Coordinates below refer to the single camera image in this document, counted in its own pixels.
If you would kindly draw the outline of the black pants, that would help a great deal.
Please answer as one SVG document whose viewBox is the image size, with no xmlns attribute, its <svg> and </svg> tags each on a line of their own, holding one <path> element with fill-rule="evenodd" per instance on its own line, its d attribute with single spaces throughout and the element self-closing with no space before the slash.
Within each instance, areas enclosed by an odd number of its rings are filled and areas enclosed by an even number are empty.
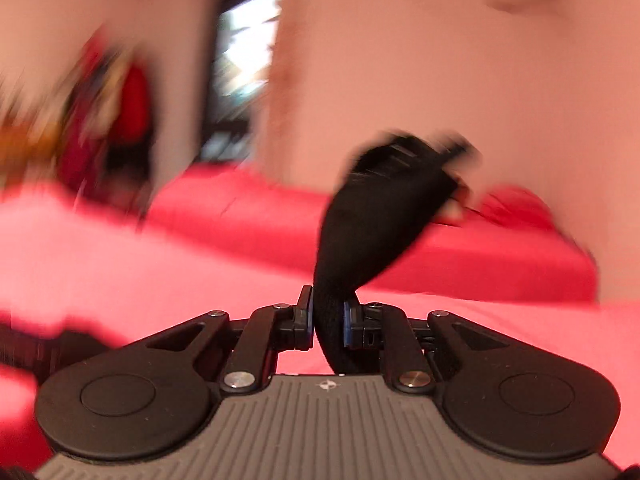
<svg viewBox="0 0 640 480">
<path fill-rule="evenodd" d="M 463 138 L 434 148 L 409 133 L 393 133 L 363 151 L 326 208 L 314 266 L 314 329 L 336 374 L 375 374 L 378 356 L 344 344 L 346 304 L 419 238 L 459 182 L 446 171 L 474 152 Z"/>
</svg>

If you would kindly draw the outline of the red far bed cover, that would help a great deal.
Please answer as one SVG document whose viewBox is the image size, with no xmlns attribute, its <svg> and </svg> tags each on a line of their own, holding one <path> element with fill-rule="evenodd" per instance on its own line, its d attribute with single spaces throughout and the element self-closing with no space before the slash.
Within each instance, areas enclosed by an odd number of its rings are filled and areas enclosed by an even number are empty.
<svg viewBox="0 0 640 480">
<path fill-rule="evenodd" d="M 198 165 L 155 195 L 146 222 L 207 249 L 310 272 L 329 199 L 254 170 Z M 449 203 L 373 284 L 466 300 L 593 302 L 598 271 L 536 194 L 499 185 L 476 207 Z"/>
</svg>

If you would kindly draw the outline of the pink near bed cover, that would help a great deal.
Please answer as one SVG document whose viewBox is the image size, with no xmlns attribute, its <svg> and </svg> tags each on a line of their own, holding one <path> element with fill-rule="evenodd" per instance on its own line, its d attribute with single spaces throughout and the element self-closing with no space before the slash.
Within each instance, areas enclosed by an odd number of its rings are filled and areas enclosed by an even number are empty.
<svg viewBox="0 0 640 480">
<path fill-rule="evenodd" d="M 245 318 L 292 302 L 306 281 L 306 275 L 181 245 L 42 188 L 1 203 L 1 317 L 38 335 L 71 327 L 126 344 L 210 310 Z M 606 454 L 623 467 L 638 462 L 636 302 L 505 304 L 373 287 L 359 296 L 393 304 L 412 318 L 448 310 L 598 370 L 622 404 Z"/>
</svg>

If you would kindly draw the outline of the clothes rack with garments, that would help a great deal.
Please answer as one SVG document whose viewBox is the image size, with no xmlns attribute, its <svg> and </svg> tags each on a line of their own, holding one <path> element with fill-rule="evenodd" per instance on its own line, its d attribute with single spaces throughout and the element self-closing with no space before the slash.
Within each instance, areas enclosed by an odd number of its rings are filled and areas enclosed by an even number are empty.
<svg viewBox="0 0 640 480">
<path fill-rule="evenodd" d="M 151 192 L 155 114 L 148 66 L 97 29 L 70 72 L 32 106 L 1 95 L 1 191 L 54 182 L 80 200 L 138 214 Z"/>
</svg>

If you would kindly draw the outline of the dark framed window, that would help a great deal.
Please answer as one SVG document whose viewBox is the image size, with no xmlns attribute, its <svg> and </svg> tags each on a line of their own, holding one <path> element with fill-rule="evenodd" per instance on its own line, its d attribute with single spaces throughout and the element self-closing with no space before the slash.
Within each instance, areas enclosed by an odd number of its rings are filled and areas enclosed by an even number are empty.
<svg viewBox="0 0 640 480">
<path fill-rule="evenodd" d="M 250 154 L 280 14 L 281 0 L 213 0 L 200 162 L 240 162 Z"/>
</svg>

